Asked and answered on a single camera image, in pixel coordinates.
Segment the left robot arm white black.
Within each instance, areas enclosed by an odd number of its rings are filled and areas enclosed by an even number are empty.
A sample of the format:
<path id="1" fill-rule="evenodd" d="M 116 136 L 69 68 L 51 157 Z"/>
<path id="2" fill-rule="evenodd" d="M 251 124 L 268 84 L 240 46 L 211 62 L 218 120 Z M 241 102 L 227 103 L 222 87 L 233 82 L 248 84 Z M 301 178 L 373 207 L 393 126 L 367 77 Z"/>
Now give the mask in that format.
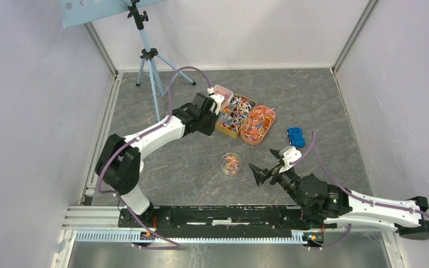
<path id="1" fill-rule="evenodd" d="M 222 94 L 197 93 L 191 102 L 141 132 L 126 137 L 110 135 L 95 167 L 97 185 L 109 185 L 132 211 L 133 222 L 142 228 L 149 226 L 153 220 L 151 203 L 139 186 L 142 161 L 164 145 L 193 132 L 210 136 L 224 100 Z"/>

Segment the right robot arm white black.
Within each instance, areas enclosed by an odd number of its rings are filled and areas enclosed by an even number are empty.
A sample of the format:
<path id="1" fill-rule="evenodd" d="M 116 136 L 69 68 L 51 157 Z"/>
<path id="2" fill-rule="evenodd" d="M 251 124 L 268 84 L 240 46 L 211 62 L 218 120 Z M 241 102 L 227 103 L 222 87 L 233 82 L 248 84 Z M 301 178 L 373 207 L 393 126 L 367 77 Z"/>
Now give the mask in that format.
<path id="1" fill-rule="evenodd" d="M 249 164 L 256 184 L 268 181 L 279 184 L 301 208 L 304 226 L 360 225 L 378 227 L 409 240 L 429 239 L 428 200 L 417 196 L 407 200 L 390 200 L 361 194 L 320 180 L 315 174 L 300 177 L 294 162 L 302 153 L 293 146 L 270 151 L 278 164 L 271 169 Z"/>

